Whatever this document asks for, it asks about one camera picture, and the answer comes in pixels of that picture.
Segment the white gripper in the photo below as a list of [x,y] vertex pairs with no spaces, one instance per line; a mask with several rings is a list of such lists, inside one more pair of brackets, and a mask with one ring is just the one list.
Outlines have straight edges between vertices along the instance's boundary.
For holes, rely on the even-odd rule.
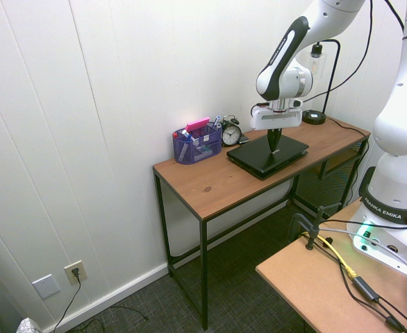
[[301,124],[301,119],[302,111],[299,108],[289,108],[284,112],[277,112],[267,107],[255,106],[252,111],[250,127],[253,130],[268,130],[269,149],[275,151],[281,139],[281,129],[297,127]]

